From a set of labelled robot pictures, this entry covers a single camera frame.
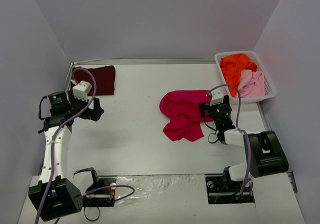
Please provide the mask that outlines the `crimson red t-shirt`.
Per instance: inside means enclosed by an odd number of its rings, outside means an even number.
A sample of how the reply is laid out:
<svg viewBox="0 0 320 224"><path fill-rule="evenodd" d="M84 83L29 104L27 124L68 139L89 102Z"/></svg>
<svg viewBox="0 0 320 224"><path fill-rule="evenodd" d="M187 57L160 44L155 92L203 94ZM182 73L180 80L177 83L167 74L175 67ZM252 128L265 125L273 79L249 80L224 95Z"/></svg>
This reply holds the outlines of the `crimson red t-shirt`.
<svg viewBox="0 0 320 224"><path fill-rule="evenodd" d="M159 103L159 110L169 123L163 128L171 141L187 139L194 142L204 136L201 123L212 122L201 117L199 103L208 102L207 90L175 90L168 92Z"/></svg>

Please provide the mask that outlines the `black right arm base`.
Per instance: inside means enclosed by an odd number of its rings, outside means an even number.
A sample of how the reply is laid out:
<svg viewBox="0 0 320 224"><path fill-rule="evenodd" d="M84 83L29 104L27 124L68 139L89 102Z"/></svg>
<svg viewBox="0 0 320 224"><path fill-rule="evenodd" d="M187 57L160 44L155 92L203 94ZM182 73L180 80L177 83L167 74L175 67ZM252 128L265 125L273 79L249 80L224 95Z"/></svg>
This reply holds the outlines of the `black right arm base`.
<svg viewBox="0 0 320 224"><path fill-rule="evenodd" d="M228 167L225 167L222 173L206 174L205 184L209 205L255 202L252 191L253 184L248 183L241 194L240 191L243 181L231 180Z"/></svg>

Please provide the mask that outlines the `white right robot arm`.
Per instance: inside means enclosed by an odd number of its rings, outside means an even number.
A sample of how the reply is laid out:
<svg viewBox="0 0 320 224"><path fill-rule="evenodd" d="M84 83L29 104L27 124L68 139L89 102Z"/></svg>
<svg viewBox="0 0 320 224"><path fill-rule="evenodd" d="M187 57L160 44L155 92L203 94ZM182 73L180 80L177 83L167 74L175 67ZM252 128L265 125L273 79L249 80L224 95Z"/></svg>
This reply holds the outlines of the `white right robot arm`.
<svg viewBox="0 0 320 224"><path fill-rule="evenodd" d="M247 132L236 128L231 119L229 96L221 101L199 103L200 116L212 118L217 141L244 148L245 162L224 168L222 186L229 191L251 178L286 173L289 162L276 133L272 130Z"/></svg>

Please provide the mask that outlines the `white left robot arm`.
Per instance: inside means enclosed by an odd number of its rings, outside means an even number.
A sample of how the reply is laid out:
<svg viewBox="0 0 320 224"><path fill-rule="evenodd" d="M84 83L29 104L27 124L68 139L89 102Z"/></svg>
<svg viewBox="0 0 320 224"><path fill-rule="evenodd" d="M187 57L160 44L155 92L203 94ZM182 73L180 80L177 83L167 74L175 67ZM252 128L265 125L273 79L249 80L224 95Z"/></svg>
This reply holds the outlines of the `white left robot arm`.
<svg viewBox="0 0 320 224"><path fill-rule="evenodd" d="M67 177L68 146L76 118L97 122L104 113L99 98L81 99L74 92L59 91L46 96L50 116L42 117L45 153L36 185L29 187L28 197L36 209L35 223L58 221L82 210L81 191Z"/></svg>

